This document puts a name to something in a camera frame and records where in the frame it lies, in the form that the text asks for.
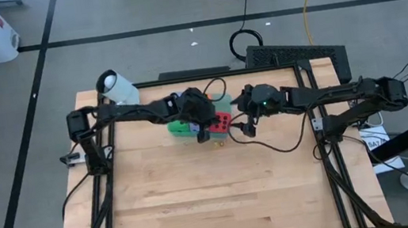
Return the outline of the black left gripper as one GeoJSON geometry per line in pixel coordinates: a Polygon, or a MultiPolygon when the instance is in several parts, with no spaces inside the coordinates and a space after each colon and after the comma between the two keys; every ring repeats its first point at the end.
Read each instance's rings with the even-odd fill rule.
{"type": "Polygon", "coordinates": [[[196,87],[189,87],[177,97],[179,120],[203,126],[196,134],[198,143],[205,143],[211,138],[207,128],[217,123],[214,104],[196,87]]]}

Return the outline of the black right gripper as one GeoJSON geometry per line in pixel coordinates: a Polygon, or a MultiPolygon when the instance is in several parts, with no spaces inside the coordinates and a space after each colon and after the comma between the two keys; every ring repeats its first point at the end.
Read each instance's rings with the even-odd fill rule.
{"type": "Polygon", "coordinates": [[[242,123],[241,129],[242,133],[246,137],[250,138],[254,138],[256,136],[257,133],[254,123],[259,121],[257,105],[252,99],[253,89],[254,87],[252,85],[246,84],[243,87],[241,94],[231,102],[231,105],[235,105],[239,111],[244,111],[244,113],[248,116],[249,122],[242,123]]]}

